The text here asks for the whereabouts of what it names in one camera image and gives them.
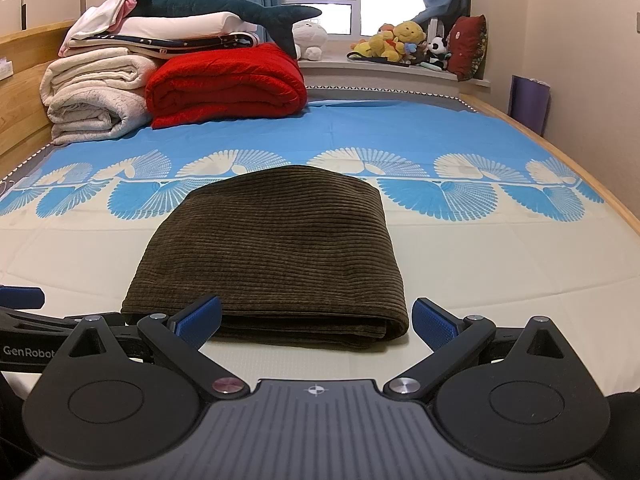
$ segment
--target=wooden bed frame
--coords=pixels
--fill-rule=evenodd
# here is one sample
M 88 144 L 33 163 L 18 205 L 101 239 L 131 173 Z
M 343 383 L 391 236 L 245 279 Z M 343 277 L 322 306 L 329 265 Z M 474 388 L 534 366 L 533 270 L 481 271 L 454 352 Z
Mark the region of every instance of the wooden bed frame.
M 40 101 L 40 81 L 73 22 L 52 23 L 0 38 L 0 58 L 14 64 L 14 75 L 0 81 L 0 179 L 10 174 L 51 139 L 51 122 Z M 640 235 L 640 221 L 593 175 L 547 140 L 500 110 L 471 95 L 460 98 L 478 112 L 521 131 L 575 171 Z

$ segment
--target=metal screw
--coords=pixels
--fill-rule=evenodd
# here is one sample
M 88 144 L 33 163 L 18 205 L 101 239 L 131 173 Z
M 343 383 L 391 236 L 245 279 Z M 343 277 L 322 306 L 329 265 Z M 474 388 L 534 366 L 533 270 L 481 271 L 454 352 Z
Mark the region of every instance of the metal screw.
M 244 383 L 237 377 L 222 377 L 213 381 L 213 389 L 219 394 L 236 394 L 244 388 Z
M 420 389 L 420 383 L 411 377 L 396 377 L 389 383 L 389 388 L 396 394 L 412 394 Z

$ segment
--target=wooden headboard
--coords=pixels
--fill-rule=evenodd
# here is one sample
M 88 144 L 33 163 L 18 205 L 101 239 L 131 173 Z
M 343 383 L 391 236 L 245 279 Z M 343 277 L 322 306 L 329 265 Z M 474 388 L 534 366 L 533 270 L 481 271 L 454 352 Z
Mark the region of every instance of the wooden headboard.
M 53 23 L 0 38 L 0 58 L 14 75 L 0 81 L 0 178 L 51 140 L 40 81 L 73 22 Z

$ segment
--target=black robotic device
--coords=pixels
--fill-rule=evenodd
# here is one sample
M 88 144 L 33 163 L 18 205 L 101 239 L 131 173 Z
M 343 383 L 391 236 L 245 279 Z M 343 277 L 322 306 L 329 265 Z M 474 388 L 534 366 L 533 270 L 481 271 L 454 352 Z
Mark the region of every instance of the black robotic device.
M 211 296 L 135 326 L 0 307 L 0 370 L 43 372 L 24 404 L 0 374 L 0 479 L 640 478 L 619 442 L 640 425 L 639 394 L 607 400 L 547 317 L 496 328 L 421 298 L 414 330 L 434 353 L 382 391 L 261 380 L 252 392 L 198 352 L 221 320 Z

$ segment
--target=white pillow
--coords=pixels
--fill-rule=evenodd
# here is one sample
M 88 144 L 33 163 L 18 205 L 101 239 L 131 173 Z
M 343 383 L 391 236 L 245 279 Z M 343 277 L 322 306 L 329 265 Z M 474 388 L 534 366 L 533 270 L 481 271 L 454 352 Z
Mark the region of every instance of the white pillow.
M 232 12 L 214 12 L 186 18 L 125 18 L 112 34 L 150 40 L 197 40 L 232 32 L 255 32 L 256 28 Z

